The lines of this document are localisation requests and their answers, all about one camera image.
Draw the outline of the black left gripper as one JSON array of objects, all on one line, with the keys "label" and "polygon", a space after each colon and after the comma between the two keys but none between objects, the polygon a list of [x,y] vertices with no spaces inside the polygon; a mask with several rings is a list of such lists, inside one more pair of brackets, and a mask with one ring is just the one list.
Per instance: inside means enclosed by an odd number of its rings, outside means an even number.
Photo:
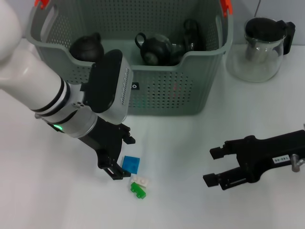
[{"label": "black left gripper", "polygon": [[98,168],[104,170],[112,180],[122,180],[131,176],[130,172],[117,164],[122,143],[125,142],[128,145],[136,143],[130,130],[124,124],[114,125],[99,117],[93,129],[79,138],[96,152]]}]

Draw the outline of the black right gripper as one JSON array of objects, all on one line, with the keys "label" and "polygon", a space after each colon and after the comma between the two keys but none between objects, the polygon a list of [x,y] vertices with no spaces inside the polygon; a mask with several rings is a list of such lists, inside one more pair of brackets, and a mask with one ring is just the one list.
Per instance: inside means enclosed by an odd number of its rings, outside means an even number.
[{"label": "black right gripper", "polygon": [[255,183],[261,175],[274,168],[290,166],[291,156],[305,156],[305,131],[300,130],[268,139],[257,139],[251,135],[237,146],[237,140],[226,141],[222,147],[210,149],[213,159],[235,155],[239,163],[234,168],[220,174],[203,175],[208,187],[220,185],[222,190],[244,184]]}]

